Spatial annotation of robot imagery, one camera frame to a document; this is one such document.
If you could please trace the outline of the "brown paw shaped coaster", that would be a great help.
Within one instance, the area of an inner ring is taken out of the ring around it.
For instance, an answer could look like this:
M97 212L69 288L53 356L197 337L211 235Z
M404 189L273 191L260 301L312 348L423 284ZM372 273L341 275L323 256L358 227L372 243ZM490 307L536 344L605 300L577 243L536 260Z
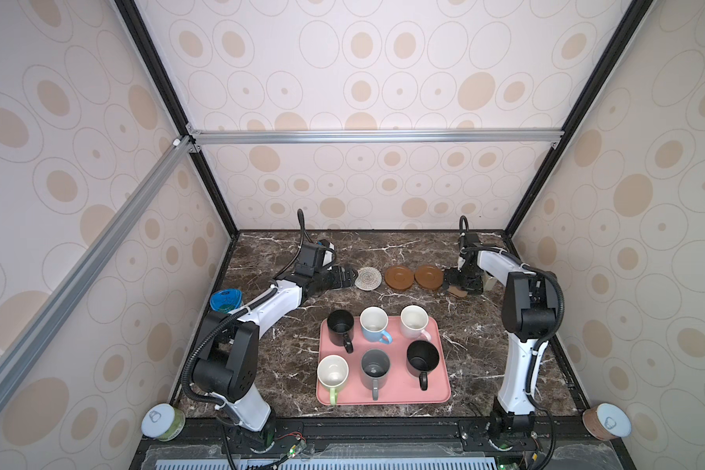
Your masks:
M456 286L450 286L450 288L448 288L448 293L450 293L450 295L453 295L454 297L458 297L460 299L463 299L468 295L468 293L466 291L464 291Z

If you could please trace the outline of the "multicolour stitched white coaster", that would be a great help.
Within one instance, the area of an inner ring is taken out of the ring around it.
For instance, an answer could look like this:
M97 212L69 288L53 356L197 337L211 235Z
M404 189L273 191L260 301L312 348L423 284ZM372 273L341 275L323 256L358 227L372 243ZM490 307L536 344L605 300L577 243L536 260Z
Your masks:
M364 268L358 270L358 277L354 285L364 292L371 292L381 285L382 280L382 274L378 269L364 266Z

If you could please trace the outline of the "round brown wooden coaster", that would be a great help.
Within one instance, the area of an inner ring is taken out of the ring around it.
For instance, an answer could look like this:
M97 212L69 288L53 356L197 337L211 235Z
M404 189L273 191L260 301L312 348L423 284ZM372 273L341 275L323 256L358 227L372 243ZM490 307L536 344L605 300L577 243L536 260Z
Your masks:
M444 270L432 264L424 264L415 270L414 279L421 288L437 291L443 287Z

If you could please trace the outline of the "light blue mug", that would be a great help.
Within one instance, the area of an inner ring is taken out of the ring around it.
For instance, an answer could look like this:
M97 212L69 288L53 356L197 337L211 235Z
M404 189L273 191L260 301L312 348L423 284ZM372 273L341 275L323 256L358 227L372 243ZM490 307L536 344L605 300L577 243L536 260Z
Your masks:
M367 307L360 314L360 326L364 339L370 343L393 343L392 335L387 331L389 317L381 307Z

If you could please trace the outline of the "pink white mug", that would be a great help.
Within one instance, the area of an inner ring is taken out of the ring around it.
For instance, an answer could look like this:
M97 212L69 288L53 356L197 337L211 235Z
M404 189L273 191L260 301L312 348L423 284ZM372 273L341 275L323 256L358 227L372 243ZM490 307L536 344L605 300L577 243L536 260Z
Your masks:
M408 305L401 310L401 335L411 340L424 340L433 342L431 334L427 331L430 316L423 307L419 305Z

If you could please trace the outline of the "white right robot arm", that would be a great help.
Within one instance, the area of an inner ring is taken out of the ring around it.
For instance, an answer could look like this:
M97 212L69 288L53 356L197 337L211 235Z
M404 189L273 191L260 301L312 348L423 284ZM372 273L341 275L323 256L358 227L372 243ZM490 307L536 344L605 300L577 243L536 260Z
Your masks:
M457 266L445 271L445 285L456 295L482 294L491 279L503 286L501 322L508 333L503 385L487 429L495 441L533 431L540 409L534 389L542 355L560 328L565 307L554 274L521 262L505 249L484 245L477 233L460 228Z

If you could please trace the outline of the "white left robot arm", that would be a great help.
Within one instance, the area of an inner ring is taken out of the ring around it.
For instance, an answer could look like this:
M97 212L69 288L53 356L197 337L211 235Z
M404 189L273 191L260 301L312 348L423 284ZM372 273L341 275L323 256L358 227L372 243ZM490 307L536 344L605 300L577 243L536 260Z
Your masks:
M217 313L201 328L182 368L182 394L225 412L251 448L268 450L276 414L255 385L260 338L307 299L352 287L356 278L356 269L337 264L331 242L304 236L294 258L273 276L264 293L225 315Z

